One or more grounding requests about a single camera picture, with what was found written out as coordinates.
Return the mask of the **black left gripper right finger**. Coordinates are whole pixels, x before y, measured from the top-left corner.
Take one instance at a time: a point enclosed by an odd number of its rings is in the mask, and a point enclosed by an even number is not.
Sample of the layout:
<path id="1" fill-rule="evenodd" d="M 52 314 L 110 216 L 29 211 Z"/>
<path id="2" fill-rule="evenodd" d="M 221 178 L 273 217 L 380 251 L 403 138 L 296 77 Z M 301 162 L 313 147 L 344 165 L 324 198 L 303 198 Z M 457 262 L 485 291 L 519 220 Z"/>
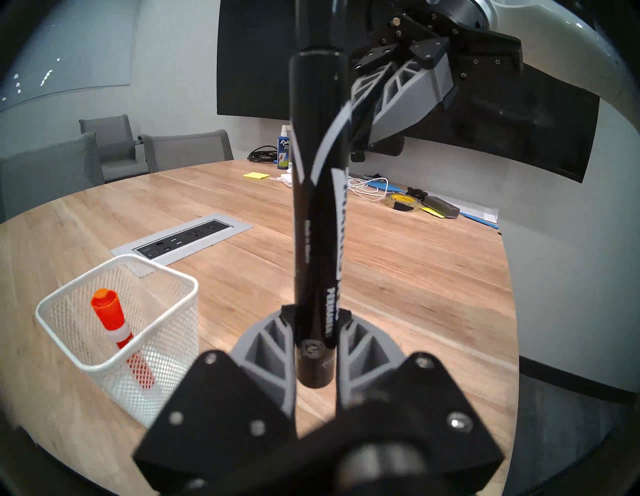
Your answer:
<path id="1" fill-rule="evenodd" d="M 450 481 L 489 481 L 504 454 L 443 363 L 399 345 L 369 321 L 340 311 L 336 416 L 363 401 L 390 401 L 422 429 L 434 468 Z"/>

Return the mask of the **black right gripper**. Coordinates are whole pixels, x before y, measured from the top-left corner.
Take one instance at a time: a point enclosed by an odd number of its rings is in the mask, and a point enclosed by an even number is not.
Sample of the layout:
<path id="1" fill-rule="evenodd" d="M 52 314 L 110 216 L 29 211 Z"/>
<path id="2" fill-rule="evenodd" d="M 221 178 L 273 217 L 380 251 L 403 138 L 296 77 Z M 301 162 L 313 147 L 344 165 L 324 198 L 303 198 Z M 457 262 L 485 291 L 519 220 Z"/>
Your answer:
<path id="1" fill-rule="evenodd" d="M 369 36 L 351 86 L 351 152 L 400 153 L 408 127 L 459 83 L 519 76 L 519 39 L 491 30 L 489 1 L 369 1 Z"/>

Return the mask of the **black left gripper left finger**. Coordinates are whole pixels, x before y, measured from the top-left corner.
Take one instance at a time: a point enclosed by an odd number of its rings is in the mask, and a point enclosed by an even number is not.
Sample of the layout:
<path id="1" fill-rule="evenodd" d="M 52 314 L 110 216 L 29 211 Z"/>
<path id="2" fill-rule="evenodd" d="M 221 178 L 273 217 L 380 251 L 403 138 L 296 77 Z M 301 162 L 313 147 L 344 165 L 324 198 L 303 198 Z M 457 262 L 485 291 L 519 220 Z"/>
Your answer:
<path id="1" fill-rule="evenodd" d="M 200 354 L 137 446 L 144 478 L 220 478 L 297 437 L 288 305 Z"/>

